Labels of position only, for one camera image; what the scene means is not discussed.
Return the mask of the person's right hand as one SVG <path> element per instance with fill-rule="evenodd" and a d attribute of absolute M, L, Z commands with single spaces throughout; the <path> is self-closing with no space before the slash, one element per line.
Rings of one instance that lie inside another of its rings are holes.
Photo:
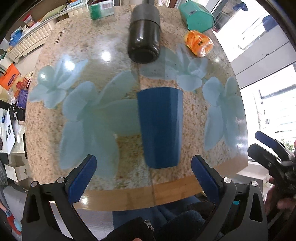
<path fill-rule="evenodd" d="M 285 219 L 288 219 L 295 208 L 295 198 L 281 198 L 273 177 L 269 178 L 269 183 L 273 186 L 267 192 L 264 202 L 266 214 L 268 215 L 276 207 L 278 210 L 282 210 Z"/>

